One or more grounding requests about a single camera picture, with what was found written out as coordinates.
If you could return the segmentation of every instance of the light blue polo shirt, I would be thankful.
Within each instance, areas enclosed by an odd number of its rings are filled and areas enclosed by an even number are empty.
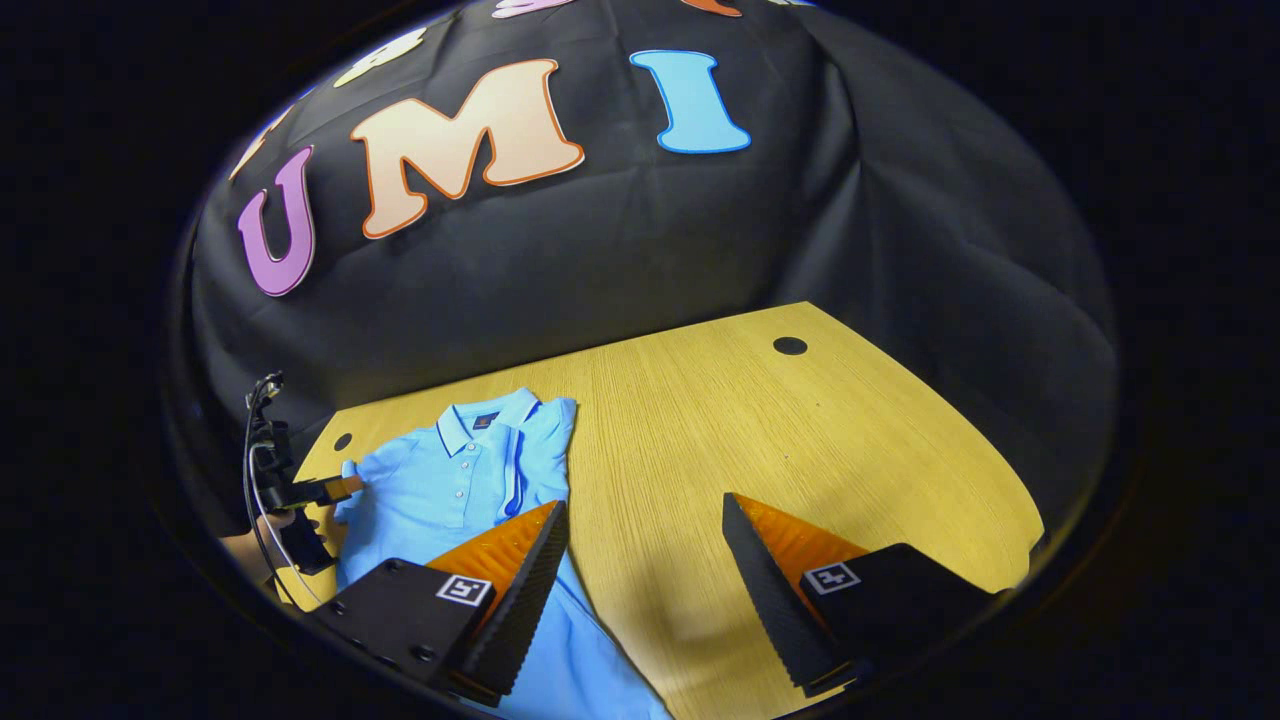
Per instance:
[[[553,500],[568,500],[567,461],[577,405],[540,402],[526,388],[451,405],[435,425],[381,446],[342,474],[365,489],[338,503],[347,524],[338,589],[390,557],[426,564]],[[529,655],[498,708],[511,720],[668,720],[658,696],[604,633],[568,553],[561,560]]]

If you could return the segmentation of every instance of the white cable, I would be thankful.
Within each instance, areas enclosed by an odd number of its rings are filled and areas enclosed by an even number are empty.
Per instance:
[[[255,446],[252,446],[252,447],[248,448],[248,452],[250,452],[248,479],[250,479],[251,483],[253,483],[253,501],[257,502],[257,511],[261,512],[262,514],[262,519],[266,520],[266,509],[262,507],[262,498],[259,497],[259,495],[257,495],[257,473],[253,471],[253,466],[255,466],[255,462],[253,462],[253,451],[257,450],[257,448],[260,448],[260,447],[268,447],[268,448],[270,448],[271,446],[269,443],[260,442],[260,443],[257,443],[257,445],[255,445]],[[293,559],[289,557],[289,551],[284,550],[284,543],[280,542],[280,537],[275,534],[275,527],[271,525],[270,520],[266,520],[266,530],[269,533],[271,533],[271,539],[275,541],[275,547],[280,551],[280,555],[283,555],[284,559],[289,562],[289,570],[293,570],[293,574],[297,575],[298,583],[301,583],[302,587],[306,588],[307,594],[310,594],[311,598],[316,601],[316,606],[324,605],[324,602],[319,597],[316,597],[316,593],[314,593],[311,591],[311,585],[308,585],[307,582],[302,579],[302,573],[298,573],[298,569],[294,565]]]

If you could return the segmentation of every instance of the foam letter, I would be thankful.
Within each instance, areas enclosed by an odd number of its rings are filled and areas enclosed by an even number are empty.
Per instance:
[[[285,110],[280,113],[279,118],[275,118],[275,120],[273,120],[271,124],[266,126],[265,128],[262,128],[262,132],[257,133],[257,137],[253,138],[253,142],[250,142],[248,147],[244,150],[244,154],[241,155],[241,161],[236,163],[236,167],[232,168],[232,174],[227,176],[228,181],[236,179],[236,173],[238,173],[239,169],[244,167],[244,163],[248,163],[250,158],[252,158],[253,155],[257,154],[259,150],[261,150],[262,142],[266,140],[266,133],[275,129],[275,127],[279,126],[282,120],[284,120],[285,115],[288,115],[289,110],[292,109],[293,105],[285,108]]]
[[[742,10],[736,10],[733,8],[726,8],[716,0],[681,0],[685,5],[692,5],[699,10],[705,10],[708,13],[714,13],[717,15],[724,15],[726,18],[741,18]]]
[[[751,143],[733,124],[712,78],[716,58],[689,50],[643,50],[631,64],[653,73],[667,105],[667,129],[658,145],[672,152],[730,152]]]
[[[554,8],[556,5],[563,5],[572,1],[573,0],[502,0],[502,3],[498,3],[498,9],[494,10],[493,17],[499,19],[515,18],[516,15],[536,13],[538,10],[545,10],[547,8]]]
[[[311,269],[315,258],[316,229],[311,220],[311,200],[307,197],[306,167],[311,159],[312,146],[303,147],[289,159],[275,176],[275,184],[284,191],[284,217],[289,220],[289,251],[284,258],[275,258],[266,246],[266,233],[262,229],[262,205],[266,191],[261,190],[241,211],[241,237],[244,240],[244,256],[248,259],[250,273],[262,292],[279,297],[298,287]]]
[[[525,60],[489,70],[453,118],[411,99],[357,124],[351,138],[364,141],[369,158],[365,237],[387,237],[426,213],[426,196],[408,188],[406,163],[445,197],[462,197],[485,135],[493,147],[483,176],[489,184],[518,184],[577,167],[586,154],[561,132],[547,87],[557,67],[556,60]]]
[[[410,31],[387,45],[383,45],[378,50],[374,50],[369,55],[356,60],[356,64],[352,65],[349,70],[343,73],[342,77],[334,81],[333,86],[342,87],[378,65],[385,65],[404,53],[417,47],[422,42],[424,32],[426,32],[425,27]]]

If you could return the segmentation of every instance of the polo shirt collar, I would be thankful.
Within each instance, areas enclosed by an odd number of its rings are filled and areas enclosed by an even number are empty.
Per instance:
[[[435,429],[440,436],[440,443],[444,445],[444,451],[449,454],[449,457],[453,457],[468,442],[489,446],[493,439],[498,439],[497,434],[504,436],[506,433],[494,433],[493,425],[495,424],[518,428],[535,406],[538,406],[538,396],[522,387],[511,395],[484,402],[449,405],[444,413],[440,413],[440,418],[435,421]],[[490,428],[479,436],[471,434],[471,429],[462,421],[466,415],[485,415],[495,411],[498,416],[493,419]]]

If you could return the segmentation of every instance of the peach letter m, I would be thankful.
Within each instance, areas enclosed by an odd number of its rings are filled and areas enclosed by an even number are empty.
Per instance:
[[[387,237],[426,213],[426,196],[408,188],[406,165],[445,197],[462,197],[486,135],[493,160],[483,177],[489,184],[518,184],[577,167],[586,154],[564,138],[547,87],[557,67],[544,59],[489,70],[453,118],[411,99],[356,126],[351,138],[365,143],[369,158],[365,237]]]

